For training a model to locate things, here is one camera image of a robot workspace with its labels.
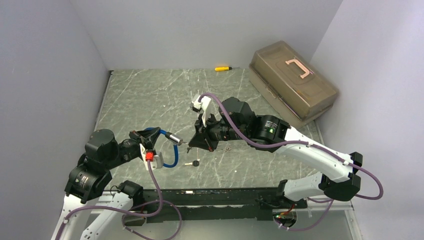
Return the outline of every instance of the blue cable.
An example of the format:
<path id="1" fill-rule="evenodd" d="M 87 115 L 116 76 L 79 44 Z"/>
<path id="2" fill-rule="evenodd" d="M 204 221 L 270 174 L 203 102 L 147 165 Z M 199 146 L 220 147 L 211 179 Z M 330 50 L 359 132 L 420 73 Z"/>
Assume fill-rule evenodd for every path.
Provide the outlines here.
<path id="1" fill-rule="evenodd" d="M 153 129 L 153 127 L 148 127 L 148 128 L 146 128 L 144 130 L 150 130 L 150 129 Z M 167 134 L 167 131 L 161 129 L 159 131 L 159 133 L 165 135 L 165 134 Z M 175 144 L 173 145 L 173 153 L 175 155 L 175 160 L 173 161 L 173 164 L 166 164 L 166 163 L 164 163 L 163 166 L 165 168 L 173 168 L 173 167 L 175 167 L 178 164 L 178 146 L 175 145 Z"/>

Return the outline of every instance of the gray wall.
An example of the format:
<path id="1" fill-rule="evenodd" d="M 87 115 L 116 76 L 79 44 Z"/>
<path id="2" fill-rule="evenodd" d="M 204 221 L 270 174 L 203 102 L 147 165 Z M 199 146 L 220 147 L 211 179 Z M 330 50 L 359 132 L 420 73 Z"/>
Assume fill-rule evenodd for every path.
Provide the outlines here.
<path id="1" fill-rule="evenodd" d="M 108 71 L 68 0 L 0 3 L 0 233 L 50 239 Z"/>
<path id="2" fill-rule="evenodd" d="M 344 0 L 312 58 L 341 91 L 319 119 L 325 143 L 363 153 L 385 189 L 353 201 L 367 240 L 424 238 L 423 23 L 422 0 Z"/>
<path id="3" fill-rule="evenodd" d="M 342 0 L 71 0 L 109 69 L 247 67 L 285 40 L 309 61 Z"/>

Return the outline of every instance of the marble surface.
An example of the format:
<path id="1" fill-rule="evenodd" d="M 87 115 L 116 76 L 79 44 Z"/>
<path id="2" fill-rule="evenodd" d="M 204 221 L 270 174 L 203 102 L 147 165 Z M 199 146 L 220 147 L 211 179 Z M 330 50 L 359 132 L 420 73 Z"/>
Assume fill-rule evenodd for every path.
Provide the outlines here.
<path id="1" fill-rule="evenodd" d="M 215 72 L 213 69 L 130 69 L 115 70 L 99 115 L 97 129 L 110 129 L 118 142 L 132 130 L 161 127 L 185 141 L 194 134 L 197 113 L 189 109 L 192 97 L 204 92 L 221 99 L 237 97 L 249 103 L 257 115 L 278 113 L 249 82 L 248 69 Z M 213 113 L 220 118 L 214 104 Z M 320 141 L 315 122 L 299 129 L 304 135 Z M 163 189 L 272 187 L 283 179 L 298 179 L 316 173 L 300 161 L 274 153 L 257 151 L 244 141 L 221 142 L 214 152 L 179 149 L 179 162 L 174 168 L 154 171 Z M 160 136 L 156 150 L 165 163 L 174 162 L 172 143 Z M 200 159 L 200 166 L 187 166 Z M 153 189 L 143 162 L 136 158 L 112 170 L 111 185 L 130 180 Z"/>

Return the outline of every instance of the yellow screwdriver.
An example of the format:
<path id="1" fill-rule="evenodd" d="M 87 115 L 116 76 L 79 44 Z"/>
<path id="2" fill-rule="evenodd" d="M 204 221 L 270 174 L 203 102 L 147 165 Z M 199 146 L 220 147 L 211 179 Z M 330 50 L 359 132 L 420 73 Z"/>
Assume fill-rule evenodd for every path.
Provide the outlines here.
<path id="1" fill-rule="evenodd" d="M 231 70 L 231 69 L 238 69 L 238 67 L 230 67 L 230 66 L 215 67 L 215 72 L 228 71 L 228 70 Z"/>

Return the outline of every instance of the purple cable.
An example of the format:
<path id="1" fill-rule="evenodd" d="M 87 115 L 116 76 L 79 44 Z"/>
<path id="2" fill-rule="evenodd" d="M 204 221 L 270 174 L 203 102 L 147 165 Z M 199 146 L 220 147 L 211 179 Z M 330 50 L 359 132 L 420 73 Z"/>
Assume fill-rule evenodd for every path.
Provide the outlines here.
<path id="1" fill-rule="evenodd" d="M 142 206 L 148 205 L 148 204 L 154 204 L 154 203 L 157 203 L 157 202 L 159 202 L 159 201 L 158 201 L 158 200 L 154 200 L 154 201 L 145 202 L 145 203 L 143 203 L 143 204 L 141 204 L 141 205 L 138 205 L 138 206 L 133 207 L 132 209 L 136 209 L 136 208 L 139 208 L 139 207 L 142 207 Z M 176 213 L 178 214 L 178 217 L 179 217 L 178 228 L 176 229 L 175 233 L 174 233 L 172 236 L 170 236 L 170 237 L 168 237 L 168 238 L 164 239 L 164 240 L 170 240 L 170 239 L 173 239 L 173 238 L 174 238 L 174 237 L 178 234 L 178 232 L 180 231 L 180 229 L 181 229 L 181 225 L 183 224 L 183 217 L 181 216 L 181 212 L 180 212 L 180 210 L 179 210 L 179 209 L 178 209 L 178 208 L 177 208 L 174 204 L 172 204 L 171 202 L 166 201 L 166 200 L 163 200 L 163 202 L 164 202 L 164 203 L 167 203 L 167 204 L 169 204 L 169 205 L 171 205 L 171 206 L 172 206 L 172 207 L 176 210 Z M 123 226 L 126 230 L 128 230 L 128 231 L 130 231 L 131 233 L 133 233 L 133 234 L 135 234 L 135 235 L 137 235 L 137 236 L 139 236 L 139 237 L 141 237 L 141 238 L 144 238 L 144 239 L 146 239 L 146 240 L 154 240 L 154 239 L 152 239 L 152 238 L 149 238 L 149 237 L 147 237 L 147 236 L 144 236 L 144 235 L 140 234 L 139 232 L 134 231 L 134 230 L 132 230 L 131 228 L 127 227 L 127 226 L 125 225 L 125 222 L 124 222 L 124 216 L 125 216 L 125 215 L 123 215 L 123 216 L 122 216 L 122 220 L 121 220 L 121 222 L 122 222 L 122 226 Z"/>
<path id="2" fill-rule="evenodd" d="M 333 205 L 334 200 L 330 200 L 330 203 L 328 204 L 328 207 L 325 209 L 325 211 L 322 213 L 321 217 L 319 217 L 319 219 L 312 225 L 308 226 L 308 227 L 304 227 L 304 228 L 287 228 L 286 226 L 281 225 L 281 228 L 284 228 L 288 231 L 293 231 L 293 232 L 301 232 L 301 231 L 307 231 L 310 230 L 312 228 L 314 228 L 316 225 L 320 224 L 320 222 L 324 219 L 324 217 L 329 213 L 329 210 L 331 208 L 331 206 Z M 274 222 L 280 227 L 280 223 L 274 218 Z"/>
<path id="3" fill-rule="evenodd" d="M 224 114 L 224 116 L 225 116 L 225 118 L 227 119 L 227 121 L 228 121 L 228 123 L 230 124 L 230 126 L 232 127 L 232 129 L 234 129 L 234 131 L 244 140 L 244 141 L 246 141 L 249 145 L 252 145 L 252 146 L 254 146 L 254 147 L 256 147 L 256 148 L 262 148 L 262 149 L 271 149 L 271 148 L 277 148 L 277 147 L 281 147 L 281 146 L 284 146 L 284 145 L 287 145 L 287 144 L 303 144 L 303 145 L 308 145 L 309 143 L 308 142 L 306 142 L 306 141 L 282 141 L 282 142 L 278 142 L 278 143 L 273 143 L 273 144 L 259 144 L 259 143 L 256 143 L 256 142 L 254 142 L 254 141 L 252 141 L 252 140 L 250 140 L 249 138 L 247 138 L 238 128 L 237 128 L 237 126 L 234 124 L 234 122 L 233 122 L 233 120 L 231 120 L 231 117 L 230 117 L 230 115 L 228 114 L 228 112 L 227 112 L 227 110 L 225 109 L 225 107 L 224 107 L 224 105 L 222 104 L 222 102 L 220 101 L 220 99 L 217 97 L 217 96 L 215 96 L 214 94 L 212 94 L 212 93 L 210 93 L 210 92 L 206 92 L 206 93 L 203 93 L 202 95 L 200 95 L 200 97 L 199 97 L 199 99 L 198 99 L 198 101 L 200 102 L 201 101 L 201 99 L 203 98 L 203 97 L 205 97 L 205 96 L 208 96 L 208 97 L 211 97 L 211 98 L 213 98 L 214 100 L 215 100 L 215 102 L 218 104 L 218 106 L 221 108 L 221 111 L 222 111 L 222 113 Z M 319 145 L 315 145 L 315 144 L 312 144 L 311 145 L 311 147 L 313 147 L 313 148 L 316 148 L 316 149 L 319 149 L 319 150 L 321 150 L 321 151 L 323 151 L 323 152 L 325 152 L 325 153 L 327 153 L 327 154 L 329 154 L 329 155 L 331 155 L 331 156 L 333 156 L 334 158 L 336 158 L 337 160 L 339 160 L 340 162 L 342 162 L 342 163 L 344 163 L 345 162 L 345 160 L 343 159 L 343 158 L 341 158 L 341 157 L 339 157 L 338 155 L 336 155 L 336 154 L 334 154 L 332 151 L 330 151 L 330 150 L 328 150 L 327 148 L 325 148 L 325 147 L 322 147 L 322 146 L 319 146 Z M 364 196 L 364 195 L 360 195 L 360 194 L 356 194 L 355 196 L 356 197 L 359 197 L 359 198 L 362 198 L 362 199 L 368 199 L 368 200 L 378 200 L 378 199 L 381 199 L 382 198 L 382 196 L 383 196 L 383 193 L 384 193 L 384 191 L 383 191 L 383 185 L 382 185 L 382 183 L 380 182 L 380 180 L 376 177 L 376 176 L 374 176 L 371 172 L 369 172 L 368 170 L 365 170 L 365 169 L 363 169 L 362 167 L 360 167 L 360 166 L 358 166 L 358 165 L 355 165 L 355 164 L 352 164 L 352 163 L 349 163 L 348 164 L 349 166 L 351 166 L 351 167 L 353 167 L 353 168 L 355 168 L 355 169 L 358 169 L 359 171 L 362 171 L 362 172 L 364 172 L 365 174 L 367 174 L 368 176 L 370 176 L 376 183 L 377 183 L 377 185 L 378 185 L 378 190 L 379 190 L 379 193 L 378 193 L 378 195 L 377 196 Z"/>
<path id="4" fill-rule="evenodd" d="M 161 192 L 161 188 L 159 187 L 158 181 L 156 181 L 156 178 L 153 175 L 152 165 L 151 165 L 151 162 L 150 161 L 147 162 L 147 166 L 148 166 L 148 172 L 150 173 L 150 176 L 151 176 L 151 180 L 153 181 L 153 184 L 156 187 L 157 195 L 159 196 L 159 200 L 158 200 L 159 207 L 157 208 L 157 210 L 155 212 L 148 213 L 148 214 L 142 214 L 142 213 L 135 213 L 135 212 L 130 212 L 130 211 L 126 211 L 126 210 L 114 208 L 114 207 L 111 207 L 111 206 L 82 206 L 82 207 L 76 208 L 76 209 L 72 210 L 70 213 L 68 213 L 64 217 L 64 220 L 69 220 L 73 214 L 75 214 L 75 213 L 77 213 L 79 211 L 92 210 L 92 209 L 111 210 L 111 211 L 115 211 L 115 212 L 119 212 L 119 213 L 131 215 L 131 216 L 144 217 L 144 218 L 153 217 L 153 216 L 159 214 L 159 212 L 162 210 L 162 207 L 164 205 L 164 199 L 162 197 L 162 192 Z M 55 240 L 60 240 L 61 239 L 61 236 L 62 236 L 62 233 L 63 233 L 63 231 L 65 229 L 65 226 L 66 226 L 66 223 L 62 222 L 62 224 L 60 225 L 59 230 L 57 231 Z"/>
<path id="5" fill-rule="evenodd" d="M 327 200 L 316 200 L 316 199 L 313 199 L 313 198 L 310 198 L 310 197 L 308 197 L 307 198 L 309 201 L 312 201 L 312 202 L 314 202 L 314 203 L 317 203 L 317 204 L 325 204 L 325 203 L 328 203 L 328 202 L 331 202 L 331 201 L 333 201 L 333 199 L 327 199 Z"/>

